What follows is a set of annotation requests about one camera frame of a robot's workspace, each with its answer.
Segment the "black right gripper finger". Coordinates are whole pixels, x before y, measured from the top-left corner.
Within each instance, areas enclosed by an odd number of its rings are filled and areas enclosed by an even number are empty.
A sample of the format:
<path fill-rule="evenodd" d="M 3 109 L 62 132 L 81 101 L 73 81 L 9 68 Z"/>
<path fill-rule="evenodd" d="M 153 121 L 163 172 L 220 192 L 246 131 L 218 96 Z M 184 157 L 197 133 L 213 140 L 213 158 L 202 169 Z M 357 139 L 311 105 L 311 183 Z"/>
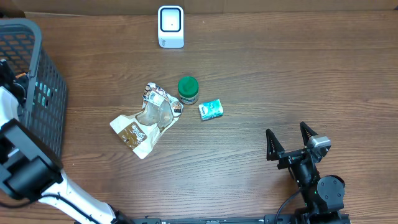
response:
<path fill-rule="evenodd" d="M 266 130 L 267 139 L 267 160 L 275 161 L 279 160 L 281 154 L 285 152 L 280 142 L 277 140 L 275 134 L 270 130 Z"/>
<path fill-rule="evenodd" d="M 304 146 L 314 146 L 314 140 L 318 134 L 312 130 L 304 121 L 300 123 L 300 131 L 302 133 L 302 139 Z"/>

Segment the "teal tissue pack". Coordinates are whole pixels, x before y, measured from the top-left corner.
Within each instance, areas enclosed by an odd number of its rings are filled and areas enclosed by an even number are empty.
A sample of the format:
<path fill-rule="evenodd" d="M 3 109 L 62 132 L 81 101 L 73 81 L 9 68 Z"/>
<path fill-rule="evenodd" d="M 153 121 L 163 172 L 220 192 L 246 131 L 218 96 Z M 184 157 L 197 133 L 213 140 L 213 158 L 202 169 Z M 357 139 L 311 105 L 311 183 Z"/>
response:
<path fill-rule="evenodd" d="M 202 121 L 217 118 L 224 114 L 220 99 L 201 103 L 198 105 L 198 110 Z"/>

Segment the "brown white snack bag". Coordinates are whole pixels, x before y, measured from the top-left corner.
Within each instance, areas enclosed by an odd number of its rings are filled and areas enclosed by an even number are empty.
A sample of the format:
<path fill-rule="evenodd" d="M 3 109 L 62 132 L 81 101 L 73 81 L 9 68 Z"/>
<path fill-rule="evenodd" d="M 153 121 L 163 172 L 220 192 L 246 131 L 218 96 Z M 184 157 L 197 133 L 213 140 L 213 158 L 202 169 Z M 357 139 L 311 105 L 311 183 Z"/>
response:
<path fill-rule="evenodd" d="M 178 98 L 152 82 L 146 85 L 142 99 L 140 112 L 122 114 L 109 124 L 140 159 L 152 152 L 160 137 L 178 121 L 183 111 Z"/>

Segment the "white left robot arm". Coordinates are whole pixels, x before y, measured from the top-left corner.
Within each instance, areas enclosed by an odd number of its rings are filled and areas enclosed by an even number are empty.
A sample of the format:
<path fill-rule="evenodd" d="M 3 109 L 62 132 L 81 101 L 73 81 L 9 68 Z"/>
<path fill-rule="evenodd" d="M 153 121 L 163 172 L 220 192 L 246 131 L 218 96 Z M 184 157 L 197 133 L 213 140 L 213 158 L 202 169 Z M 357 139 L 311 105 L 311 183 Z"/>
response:
<path fill-rule="evenodd" d="M 24 203 L 51 205 L 76 223 L 132 223 L 109 204 L 80 188 L 66 175 L 60 159 L 18 119 L 26 93 L 6 60 L 1 61 L 1 190 Z"/>

